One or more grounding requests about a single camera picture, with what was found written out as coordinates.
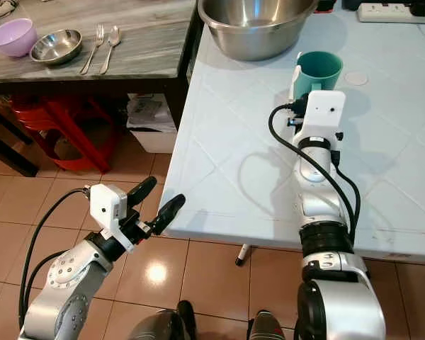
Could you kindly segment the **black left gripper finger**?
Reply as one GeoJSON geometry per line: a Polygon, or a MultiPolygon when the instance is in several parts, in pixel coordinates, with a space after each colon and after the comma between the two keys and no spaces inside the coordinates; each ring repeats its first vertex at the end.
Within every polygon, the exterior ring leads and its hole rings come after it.
{"type": "Polygon", "coordinates": [[[173,222],[178,211],[186,204],[186,196],[184,194],[175,195],[170,201],[166,202],[157,216],[150,222],[150,231],[154,235],[161,235],[164,230],[173,222]]]}
{"type": "Polygon", "coordinates": [[[126,204],[129,208],[133,208],[142,203],[142,201],[154,190],[157,185],[157,178],[147,177],[131,191],[126,194],[126,204]]]}

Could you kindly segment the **teal plastic cup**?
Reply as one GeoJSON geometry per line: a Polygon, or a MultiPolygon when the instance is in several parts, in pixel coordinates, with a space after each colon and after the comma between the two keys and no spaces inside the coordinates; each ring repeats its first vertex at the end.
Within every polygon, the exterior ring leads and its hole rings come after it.
{"type": "Polygon", "coordinates": [[[289,98],[296,101],[310,91],[335,89],[344,62],[324,51],[299,52],[291,74],[289,98]]]}

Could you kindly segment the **white plastic bin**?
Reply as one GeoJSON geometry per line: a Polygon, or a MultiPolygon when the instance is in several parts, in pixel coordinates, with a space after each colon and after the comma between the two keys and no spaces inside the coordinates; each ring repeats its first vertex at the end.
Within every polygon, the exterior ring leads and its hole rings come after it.
{"type": "Polygon", "coordinates": [[[146,152],[171,154],[177,127],[164,94],[128,94],[126,127],[146,152]]]}

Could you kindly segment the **white round disc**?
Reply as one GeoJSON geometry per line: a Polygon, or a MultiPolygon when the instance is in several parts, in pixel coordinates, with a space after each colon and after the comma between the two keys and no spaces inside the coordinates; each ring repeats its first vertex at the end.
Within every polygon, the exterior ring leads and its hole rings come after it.
{"type": "Polygon", "coordinates": [[[348,84],[353,86],[362,86],[368,83],[368,75],[365,72],[347,72],[344,78],[348,84]]]}

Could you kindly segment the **light blue tiled table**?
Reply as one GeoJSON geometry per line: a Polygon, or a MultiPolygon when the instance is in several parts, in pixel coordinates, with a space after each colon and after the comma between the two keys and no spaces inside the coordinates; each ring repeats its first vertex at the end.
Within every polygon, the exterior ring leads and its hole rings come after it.
{"type": "Polygon", "coordinates": [[[295,155],[267,122],[309,51],[344,62],[340,169],[361,194],[355,252],[425,263],[425,25],[362,23],[341,9],[312,14],[294,48],[262,62],[224,56],[203,31],[163,190],[164,200],[187,198],[169,234],[300,245],[295,155]],[[347,72],[365,72],[368,83],[348,84],[347,72]]]}

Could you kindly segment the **large steel mixing bowl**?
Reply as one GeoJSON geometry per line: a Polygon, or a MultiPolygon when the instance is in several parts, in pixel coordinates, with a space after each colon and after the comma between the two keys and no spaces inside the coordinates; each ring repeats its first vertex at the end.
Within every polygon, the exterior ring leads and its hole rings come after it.
{"type": "Polygon", "coordinates": [[[200,19],[221,52],[239,61],[267,60],[299,40],[317,0],[197,0],[200,19]]]}

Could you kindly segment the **red plastic stool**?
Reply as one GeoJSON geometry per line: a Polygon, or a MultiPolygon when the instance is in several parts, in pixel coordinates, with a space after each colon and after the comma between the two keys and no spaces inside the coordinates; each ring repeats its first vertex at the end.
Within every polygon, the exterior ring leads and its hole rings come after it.
{"type": "Polygon", "coordinates": [[[8,102],[25,132],[57,167],[72,172],[89,169],[100,173],[110,171],[111,155],[122,132],[96,99],[89,95],[11,95],[8,102]],[[100,120],[110,125],[108,139],[103,144],[92,142],[81,126],[82,123],[100,120]],[[79,152],[81,156],[78,159],[58,156],[56,145],[61,138],[79,152]]]}

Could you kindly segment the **dark marble top table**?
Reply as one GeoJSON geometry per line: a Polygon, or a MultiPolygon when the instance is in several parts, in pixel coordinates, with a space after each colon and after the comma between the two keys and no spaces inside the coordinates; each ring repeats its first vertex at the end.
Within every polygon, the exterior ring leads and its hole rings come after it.
{"type": "Polygon", "coordinates": [[[14,2],[0,25],[18,18],[34,23],[38,35],[79,31],[83,54],[69,64],[50,68],[28,56],[0,54],[2,94],[164,94],[179,123],[188,93],[188,65],[196,54],[202,20],[197,0],[0,0],[14,2]],[[122,41],[113,50],[105,74],[81,74],[95,45],[96,27],[117,26],[122,41]]]}

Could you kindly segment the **white power strip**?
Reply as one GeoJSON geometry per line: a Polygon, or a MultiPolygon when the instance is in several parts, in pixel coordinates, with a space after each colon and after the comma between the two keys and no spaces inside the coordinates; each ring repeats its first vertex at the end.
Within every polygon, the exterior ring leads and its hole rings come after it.
{"type": "Polygon", "coordinates": [[[423,23],[425,16],[415,16],[408,4],[362,3],[357,19],[372,23],[423,23]]]}

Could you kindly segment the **steel fork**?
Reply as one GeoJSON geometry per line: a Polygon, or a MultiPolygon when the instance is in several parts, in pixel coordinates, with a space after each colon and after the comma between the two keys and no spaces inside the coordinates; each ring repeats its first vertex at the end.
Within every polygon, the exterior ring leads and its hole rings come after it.
{"type": "Polygon", "coordinates": [[[98,49],[105,43],[106,41],[106,27],[103,25],[103,23],[99,23],[96,26],[96,41],[93,44],[92,51],[89,54],[89,57],[87,57],[86,61],[84,62],[80,74],[87,74],[89,71],[89,67],[91,65],[91,62],[93,61],[93,58],[95,57],[95,54],[97,53],[98,49]]]}

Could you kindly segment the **robot right leg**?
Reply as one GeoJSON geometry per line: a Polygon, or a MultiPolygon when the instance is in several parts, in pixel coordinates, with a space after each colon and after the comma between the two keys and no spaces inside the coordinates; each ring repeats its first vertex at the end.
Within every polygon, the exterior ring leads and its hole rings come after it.
{"type": "Polygon", "coordinates": [[[249,320],[246,340],[286,340],[280,323],[270,311],[261,309],[249,320]]]}

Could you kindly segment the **pink plastic bowl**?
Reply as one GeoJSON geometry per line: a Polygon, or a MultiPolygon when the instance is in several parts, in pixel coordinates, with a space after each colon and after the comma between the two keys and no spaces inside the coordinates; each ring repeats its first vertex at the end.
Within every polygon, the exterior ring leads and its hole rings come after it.
{"type": "Polygon", "coordinates": [[[34,23],[28,18],[18,18],[0,25],[0,54],[8,57],[27,55],[37,42],[34,23]]]}

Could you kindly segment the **steel spoon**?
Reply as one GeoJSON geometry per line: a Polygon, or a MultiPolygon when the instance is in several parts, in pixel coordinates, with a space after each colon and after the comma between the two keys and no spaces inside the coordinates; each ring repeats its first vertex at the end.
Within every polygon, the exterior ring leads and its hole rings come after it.
{"type": "Polygon", "coordinates": [[[112,27],[112,31],[110,33],[108,44],[109,44],[109,51],[108,55],[106,55],[105,62],[103,62],[103,66],[101,67],[101,70],[99,74],[105,74],[108,69],[111,62],[111,56],[113,54],[113,49],[115,49],[115,46],[118,45],[118,43],[121,41],[122,33],[117,25],[114,25],[112,27]]]}

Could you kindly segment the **small steel bowl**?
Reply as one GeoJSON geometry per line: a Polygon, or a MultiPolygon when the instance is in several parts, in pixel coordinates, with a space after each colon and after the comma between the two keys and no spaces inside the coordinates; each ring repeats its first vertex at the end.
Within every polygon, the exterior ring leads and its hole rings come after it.
{"type": "Polygon", "coordinates": [[[66,64],[80,54],[82,41],[82,35],[77,30],[54,31],[34,43],[29,58],[45,66],[66,64]]]}

